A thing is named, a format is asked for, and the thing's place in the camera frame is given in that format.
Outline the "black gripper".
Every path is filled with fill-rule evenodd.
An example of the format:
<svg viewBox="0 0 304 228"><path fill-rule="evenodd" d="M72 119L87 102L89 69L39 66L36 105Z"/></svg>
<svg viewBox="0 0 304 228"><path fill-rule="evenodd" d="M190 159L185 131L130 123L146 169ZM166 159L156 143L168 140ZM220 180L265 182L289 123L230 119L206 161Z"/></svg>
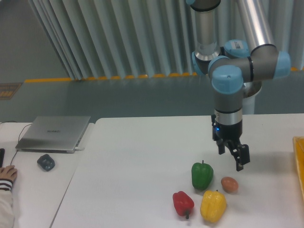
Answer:
<svg viewBox="0 0 304 228"><path fill-rule="evenodd" d="M241 171L244 165L250 162L249 146L241 144L240 137L242 135L242 120L233 125L224 125L216 121L216 115L211 116L212 121L212 139L216 141L218 153L225 153L225 144L230 154L236 161L236 170Z"/></svg>

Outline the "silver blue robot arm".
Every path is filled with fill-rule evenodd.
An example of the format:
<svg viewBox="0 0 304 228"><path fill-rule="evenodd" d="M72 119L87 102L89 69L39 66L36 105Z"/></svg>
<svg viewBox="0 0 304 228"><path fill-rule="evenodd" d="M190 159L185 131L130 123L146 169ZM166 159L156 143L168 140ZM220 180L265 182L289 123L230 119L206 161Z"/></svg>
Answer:
<svg viewBox="0 0 304 228"><path fill-rule="evenodd" d="M219 154L229 149L237 171L241 171L250 161L249 147L240 142L243 85L288 76L291 59L276 48L261 1L237 1L249 50L243 57L233 57L218 45L215 10L219 0L189 0L187 4L193 9L196 22L193 66L198 75L209 77L213 88L212 137Z"/></svg>

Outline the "person's hand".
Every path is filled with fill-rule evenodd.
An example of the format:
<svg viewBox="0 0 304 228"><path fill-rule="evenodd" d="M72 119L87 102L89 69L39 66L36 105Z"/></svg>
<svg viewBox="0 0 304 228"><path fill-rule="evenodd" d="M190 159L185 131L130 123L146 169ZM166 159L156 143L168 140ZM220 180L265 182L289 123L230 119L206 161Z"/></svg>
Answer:
<svg viewBox="0 0 304 228"><path fill-rule="evenodd" d="M15 168L14 165L9 165L6 167L0 168L0 179L11 181L12 183L15 181L18 175L18 170Z"/></svg>

